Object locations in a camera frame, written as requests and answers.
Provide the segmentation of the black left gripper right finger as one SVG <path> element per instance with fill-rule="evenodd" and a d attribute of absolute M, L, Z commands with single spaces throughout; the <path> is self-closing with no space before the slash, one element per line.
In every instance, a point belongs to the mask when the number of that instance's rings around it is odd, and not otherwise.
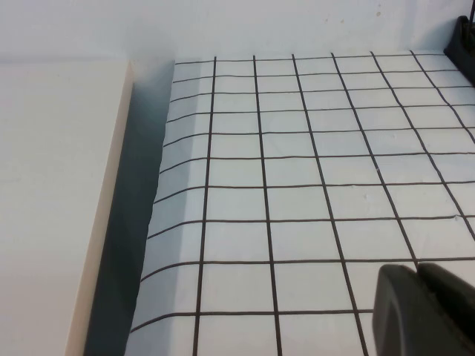
<path fill-rule="evenodd" d="M 438 355 L 474 354 L 474 287 L 435 263 L 419 265 L 436 319 L 429 322 Z"/>

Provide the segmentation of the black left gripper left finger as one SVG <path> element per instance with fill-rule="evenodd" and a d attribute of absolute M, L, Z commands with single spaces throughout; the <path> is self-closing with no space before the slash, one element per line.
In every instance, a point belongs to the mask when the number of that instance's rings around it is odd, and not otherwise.
<path fill-rule="evenodd" d="M 379 269 L 373 308 L 377 355 L 452 355 L 455 339 L 439 302 L 414 270 Z"/>

